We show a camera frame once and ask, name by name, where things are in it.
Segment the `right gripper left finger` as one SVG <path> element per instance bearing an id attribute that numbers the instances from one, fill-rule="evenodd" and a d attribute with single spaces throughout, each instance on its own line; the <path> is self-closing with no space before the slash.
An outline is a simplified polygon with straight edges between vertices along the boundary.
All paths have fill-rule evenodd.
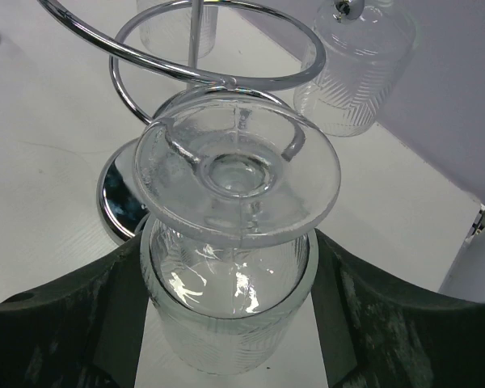
<path id="1" fill-rule="evenodd" d="M 137 234 L 0 303 L 0 387 L 133 387 L 148 294 Z"/>

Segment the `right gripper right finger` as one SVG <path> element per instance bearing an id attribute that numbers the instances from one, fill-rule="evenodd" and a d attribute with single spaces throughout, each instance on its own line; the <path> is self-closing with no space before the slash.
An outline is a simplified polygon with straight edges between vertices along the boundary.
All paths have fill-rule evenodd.
<path id="1" fill-rule="evenodd" d="M 485 387 L 485 302 L 420 288 L 316 239 L 311 295 L 330 387 Z"/>

